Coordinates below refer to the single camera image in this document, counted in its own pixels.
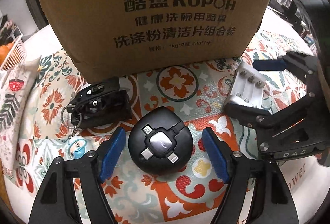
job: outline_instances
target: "cartoon doll with blue mask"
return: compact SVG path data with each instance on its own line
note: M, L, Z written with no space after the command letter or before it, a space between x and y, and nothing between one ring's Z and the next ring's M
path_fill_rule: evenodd
M92 145L82 136L77 135L69 139L68 153L71 159L79 159L90 150L93 150Z

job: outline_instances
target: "blue block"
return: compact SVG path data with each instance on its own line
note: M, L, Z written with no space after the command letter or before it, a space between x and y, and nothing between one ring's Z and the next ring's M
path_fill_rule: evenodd
M217 174L217 177L222 179L225 184L230 181L229 174L227 172L227 162L219 150L214 138L207 129L202 132L202 143L210 158L212 166Z
M124 128L118 127L110 139L113 139L113 142L103 158L102 169L99 175L100 181L103 183L106 179L110 178L113 174L113 170L116 167L119 156L123 151L126 144L126 132Z
M285 71L286 63L283 59L255 60L253 67L258 71Z

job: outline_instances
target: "white plastic block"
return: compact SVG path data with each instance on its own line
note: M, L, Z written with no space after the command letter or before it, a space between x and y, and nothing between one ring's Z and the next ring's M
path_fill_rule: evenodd
M234 81L230 87L225 105L229 102L261 108L265 85L266 80L264 76L253 67L242 62L236 69Z

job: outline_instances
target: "floral pattern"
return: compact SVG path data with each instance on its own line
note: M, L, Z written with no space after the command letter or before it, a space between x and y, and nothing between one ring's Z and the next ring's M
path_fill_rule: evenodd
M198 89L197 78L184 66L165 68L157 77L159 91L172 101L189 99Z
M43 104L44 109L41 111L44 115L43 118L47 124L52 123L52 119L55 118L59 109L63 107L61 92L58 89L53 90L52 93L47 97L46 102Z
M284 55L287 50L310 53L299 41L259 30L241 57L179 65L120 78L129 95L131 120L113 122L79 133L93 148L111 137L117 126L127 136L136 122L158 106L166 106L183 119L193 135L193 153L185 167L168 176L141 171L130 158L127 146L113 176L102 184L118 223L180 221L219 206L226 184L217 178L201 141L211 127L232 150L257 157L256 135L223 114L236 67L241 61ZM288 72L268 72L263 109L275 113L305 95L306 87ZM88 84L64 50L41 60L40 74L31 91L21 124L16 169L6 177L29 195L35 196L50 163L56 156L68 159L68 137L72 134L59 120L61 109ZM82 218L88 219L80 180L74 180Z

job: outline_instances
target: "white basket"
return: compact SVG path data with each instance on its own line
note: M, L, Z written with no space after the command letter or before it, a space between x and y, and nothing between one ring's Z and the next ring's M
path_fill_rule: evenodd
M20 35L14 40L14 45L0 66L0 70L8 70L24 61L26 50L21 39L22 36L23 35Z

